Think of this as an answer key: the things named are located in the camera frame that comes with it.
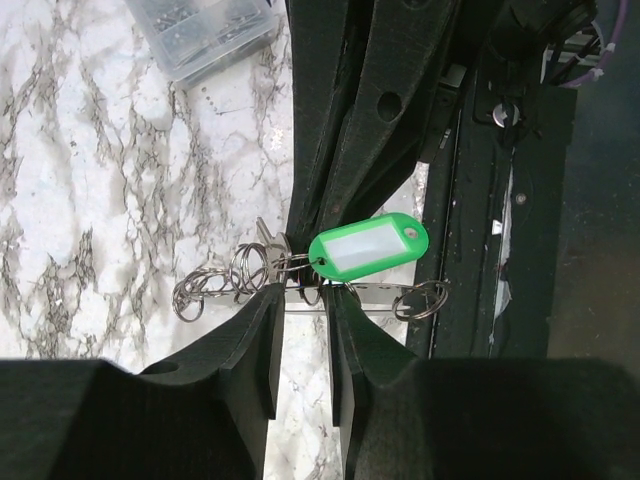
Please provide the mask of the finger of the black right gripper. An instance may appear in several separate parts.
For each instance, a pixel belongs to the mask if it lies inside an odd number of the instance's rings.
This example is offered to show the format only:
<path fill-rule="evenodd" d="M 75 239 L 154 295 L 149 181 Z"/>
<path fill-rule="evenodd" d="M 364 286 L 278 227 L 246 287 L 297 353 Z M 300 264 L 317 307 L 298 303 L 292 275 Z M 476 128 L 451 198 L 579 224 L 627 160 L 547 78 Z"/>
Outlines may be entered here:
<path fill-rule="evenodd" d="M 371 217 L 408 179 L 454 32 L 472 1 L 376 1 L 358 85 L 310 233 Z"/>
<path fill-rule="evenodd" d="M 343 121 L 355 101 L 375 3 L 288 1 L 293 62 L 294 180 L 286 236 L 306 250 Z"/>

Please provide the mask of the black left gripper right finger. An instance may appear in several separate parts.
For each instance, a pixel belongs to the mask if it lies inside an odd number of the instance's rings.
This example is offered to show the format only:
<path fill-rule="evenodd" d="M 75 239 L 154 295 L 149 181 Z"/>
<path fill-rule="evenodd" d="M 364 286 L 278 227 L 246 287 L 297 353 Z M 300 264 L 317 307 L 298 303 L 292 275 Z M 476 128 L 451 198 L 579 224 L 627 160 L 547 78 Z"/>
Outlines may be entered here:
<path fill-rule="evenodd" d="M 328 288 L 348 479 L 635 479 L 639 383 L 584 359 L 423 359 Z"/>

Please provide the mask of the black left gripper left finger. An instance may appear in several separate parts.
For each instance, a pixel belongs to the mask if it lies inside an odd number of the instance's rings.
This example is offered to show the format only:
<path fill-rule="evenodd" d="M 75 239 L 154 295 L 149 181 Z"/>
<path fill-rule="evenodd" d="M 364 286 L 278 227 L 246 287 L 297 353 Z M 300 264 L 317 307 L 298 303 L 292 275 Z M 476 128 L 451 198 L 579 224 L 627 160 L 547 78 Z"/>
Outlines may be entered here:
<path fill-rule="evenodd" d="M 1 364 L 5 479 L 259 479 L 275 417 L 284 291 L 138 374 L 105 360 Z"/>

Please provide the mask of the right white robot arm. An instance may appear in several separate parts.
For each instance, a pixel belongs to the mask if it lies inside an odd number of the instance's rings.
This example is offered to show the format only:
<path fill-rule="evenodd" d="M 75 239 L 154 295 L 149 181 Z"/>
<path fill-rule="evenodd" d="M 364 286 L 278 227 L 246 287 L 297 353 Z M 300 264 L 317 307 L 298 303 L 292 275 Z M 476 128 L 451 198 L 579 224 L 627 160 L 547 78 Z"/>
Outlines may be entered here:
<path fill-rule="evenodd" d="M 539 55 L 595 17 L 593 1 L 290 1 L 294 183 L 286 234 L 305 251 L 370 217 L 436 145 L 457 108 L 446 69 L 486 65 L 530 96 Z"/>

